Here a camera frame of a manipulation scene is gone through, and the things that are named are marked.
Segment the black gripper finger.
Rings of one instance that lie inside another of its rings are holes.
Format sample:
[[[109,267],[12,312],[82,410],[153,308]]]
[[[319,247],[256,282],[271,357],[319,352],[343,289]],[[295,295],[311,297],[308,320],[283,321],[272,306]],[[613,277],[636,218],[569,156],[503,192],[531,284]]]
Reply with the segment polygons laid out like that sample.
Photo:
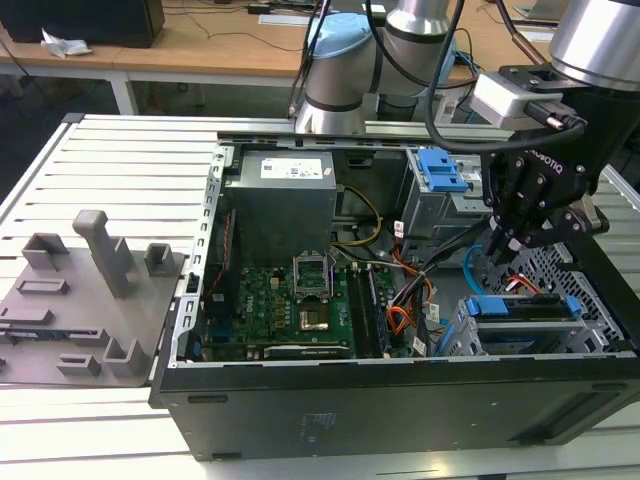
[[[538,212],[528,219],[512,217],[501,226],[499,264],[510,263],[523,249],[563,243],[596,234],[596,206],[576,201],[551,212]]]
[[[482,155],[484,203],[492,209],[485,247],[491,260],[513,260],[531,231],[540,228],[539,203],[548,184],[531,155]]]

